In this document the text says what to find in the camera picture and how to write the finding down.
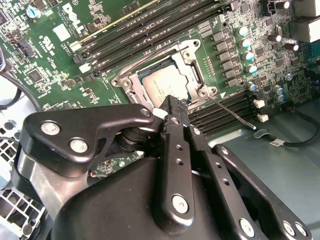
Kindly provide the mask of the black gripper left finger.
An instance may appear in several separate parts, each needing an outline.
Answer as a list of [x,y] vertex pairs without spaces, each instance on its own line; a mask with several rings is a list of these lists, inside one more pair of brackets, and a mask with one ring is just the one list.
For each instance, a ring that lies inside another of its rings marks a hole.
[[57,226],[191,226],[186,105],[37,112],[23,123],[20,174]]

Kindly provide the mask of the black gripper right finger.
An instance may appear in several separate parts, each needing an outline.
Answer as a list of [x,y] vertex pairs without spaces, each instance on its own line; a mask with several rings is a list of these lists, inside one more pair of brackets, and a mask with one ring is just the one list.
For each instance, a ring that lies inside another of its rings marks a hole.
[[224,240],[311,240],[302,220],[235,153],[223,144],[210,147],[186,120],[192,164],[200,171]]

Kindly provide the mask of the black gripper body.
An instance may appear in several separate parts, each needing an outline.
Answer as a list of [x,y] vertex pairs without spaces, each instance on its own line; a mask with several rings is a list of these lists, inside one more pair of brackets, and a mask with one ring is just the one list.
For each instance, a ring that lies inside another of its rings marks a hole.
[[223,159],[194,126],[166,126],[151,155],[93,185],[93,161],[123,126],[40,126],[21,130],[17,171],[53,218],[52,240],[232,240]]

